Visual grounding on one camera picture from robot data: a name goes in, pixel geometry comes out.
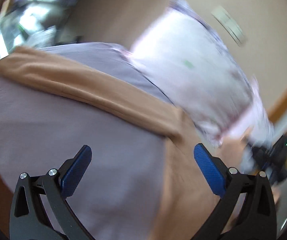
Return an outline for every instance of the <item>metal screw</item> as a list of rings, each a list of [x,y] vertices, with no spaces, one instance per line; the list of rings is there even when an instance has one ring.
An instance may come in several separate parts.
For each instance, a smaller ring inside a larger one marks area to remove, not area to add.
[[[238,170],[237,170],[236,168],[234,168],[234,167],[231,167],[231,168],[229,168],[229,172],[230,172],[231,174],[237,174],[237,173],[238,173]]]
[[[24,179],[25,177],[27,176],[27,174],[24,172],[24,173],[21,173],[20,174],[20,179]]]
[[[48,174],[49,174],[50,176],[56,175],[56,174],[57,174],[57,170],[56,170],[56,169],[51,169],[51,170],[48,172]]]
[[[264,171],[259,171],[259,175],[260,175],[260,177],[263,177],[263,178],[265,178],[267,176]]]

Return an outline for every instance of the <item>tan blanket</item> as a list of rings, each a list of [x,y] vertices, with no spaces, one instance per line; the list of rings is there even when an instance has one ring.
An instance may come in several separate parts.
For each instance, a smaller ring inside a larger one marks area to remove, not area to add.
[[[78,62],[24,47],[0,60],[0,75],[88,103],[166,137],[163,191],[150,240],[190,239],[217,204],[193,158],[200,139],[182,109]]]

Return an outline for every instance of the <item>gray surface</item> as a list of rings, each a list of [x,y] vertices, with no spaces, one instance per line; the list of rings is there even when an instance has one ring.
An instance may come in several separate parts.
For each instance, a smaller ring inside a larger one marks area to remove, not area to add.
[[[107,44],[45,49],[111,74],[167,101]],[[93,160],[68,202],[99,240],[147,239],[159,208],[164,138],[95,107],[0,77],[0,174],[13,190],[19,175],[46,174],[82,145]]]

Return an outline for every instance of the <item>beige wall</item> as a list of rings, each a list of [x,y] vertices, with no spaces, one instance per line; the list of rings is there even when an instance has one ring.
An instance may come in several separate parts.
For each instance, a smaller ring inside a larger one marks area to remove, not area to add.
[[[261,96],[271,107],[287,87],[287,0],[187,0],[221,36],[248,77],[255,74]],[[130,47],[164,10],[168,0],[80,0],[68,20],[63,39],[116,42]],[[239,47],[214,19],[222,5],[237,21],[246,43]]]

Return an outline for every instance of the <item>blue gripper pad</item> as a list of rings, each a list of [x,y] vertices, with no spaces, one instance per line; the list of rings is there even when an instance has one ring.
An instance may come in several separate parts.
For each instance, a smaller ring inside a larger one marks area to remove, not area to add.
[[[67,198],[73,195],[79,182],[92,159],[92,151],[84,145],[73,159],[73,163],[60,181],[61,196]]]
[[[211,154],[202,144],[197,144],[193,155],[213,194],[222,198],[226,193],[226,180],[213,163]]]

